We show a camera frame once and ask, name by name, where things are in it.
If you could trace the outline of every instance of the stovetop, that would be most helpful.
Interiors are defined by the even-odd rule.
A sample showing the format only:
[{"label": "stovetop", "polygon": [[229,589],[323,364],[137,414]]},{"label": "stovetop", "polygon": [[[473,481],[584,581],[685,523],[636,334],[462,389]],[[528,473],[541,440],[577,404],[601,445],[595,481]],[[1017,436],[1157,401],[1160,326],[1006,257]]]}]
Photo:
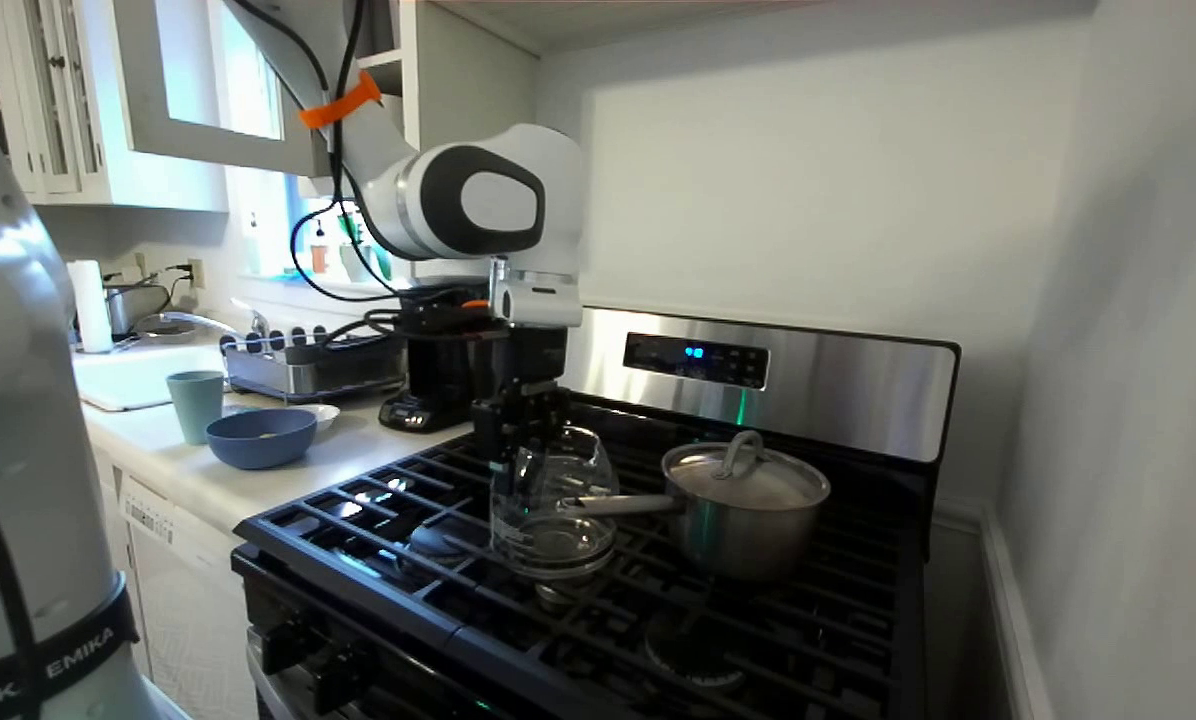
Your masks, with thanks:
[{"label": "stovetop", "polygon": [[[661,451],[723,436],[636,414],[582,417],[628,491],[661,491]],[[905,467],[786,445],[831,481],[812,550],[786,584],[694,568],[661,515],[621,521],[609,568],[532,584],[489,552],[489,481],[473,440],[419,451],[246,521],[274,568],[402,630],[532,709],[573,715],[923,715],[923,514]]]}]

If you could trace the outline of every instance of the glass kettle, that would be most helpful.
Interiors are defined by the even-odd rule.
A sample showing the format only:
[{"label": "glass kettle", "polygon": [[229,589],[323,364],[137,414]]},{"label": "glass kettle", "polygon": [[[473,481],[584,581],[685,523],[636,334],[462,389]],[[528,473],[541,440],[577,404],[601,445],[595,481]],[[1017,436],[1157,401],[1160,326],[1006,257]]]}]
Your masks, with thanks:
[{"label": "glass kettle", "polygon": [[563,424],[550,449],[521,449],[489,502],[494,550],[516,576],[562,584],[601,572],[614,557],[614,515],[563,514],[577,495],[618,495],[618,467],[594,427]]}]

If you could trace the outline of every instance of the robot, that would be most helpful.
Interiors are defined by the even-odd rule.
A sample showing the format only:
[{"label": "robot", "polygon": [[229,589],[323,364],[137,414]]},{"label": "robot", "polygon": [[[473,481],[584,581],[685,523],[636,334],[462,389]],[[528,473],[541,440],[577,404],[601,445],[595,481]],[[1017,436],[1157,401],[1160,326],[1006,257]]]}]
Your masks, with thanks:
[{"label": "robot", "polygon": [[[301,109],[344,98],[361,4],[348,15],[323,0],[229,4]],[[442,334],[485,338],[476,433],[498,486],[514,486],[525,478],[521,461],[538,458],[528,449],[562,433],[554,379],[563,330],[582,321],[577,143],[521,125],[482,143],[417,154],[375,106],[322,132],[338,155],[332,181],[354,188],[394,257],[489,261],[485,306],[476,291],[468,306],[468,287],[424,287],[412,334],[435,316]],[[158,709],[134,670],[137,630],[98,515],[70,310],[70,272],[0,155],[0,715],[137,720]]]}]

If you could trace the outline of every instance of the blue bowl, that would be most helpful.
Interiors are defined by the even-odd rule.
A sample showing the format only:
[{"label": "blue bowl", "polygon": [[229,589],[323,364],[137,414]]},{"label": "blue bowl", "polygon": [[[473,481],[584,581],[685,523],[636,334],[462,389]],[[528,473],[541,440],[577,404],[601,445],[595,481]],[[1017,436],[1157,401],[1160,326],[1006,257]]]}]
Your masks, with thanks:
[{"label": "blue bowl", "polygon": [[218,461],[261,473],[303,461],[316,417],[301,407],[254,407],[212,420],[204,436]]}]

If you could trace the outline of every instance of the stove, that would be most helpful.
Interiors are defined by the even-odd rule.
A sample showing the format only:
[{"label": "stove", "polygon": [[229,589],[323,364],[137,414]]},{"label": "stove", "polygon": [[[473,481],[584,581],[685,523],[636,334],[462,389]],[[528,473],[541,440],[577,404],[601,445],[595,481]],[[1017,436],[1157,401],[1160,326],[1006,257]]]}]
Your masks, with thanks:
[{"label": "stove", "polygon": [[525,581],[489,546],[489,458],[465,436],[237,527],[264,709],[923,720],[955,364],[935,342],[590,313],[563,407],[623,491],[664,491],[667,449],[737,427],[831,481],[798,576],[709,576],[639,515],[604,572]]}]

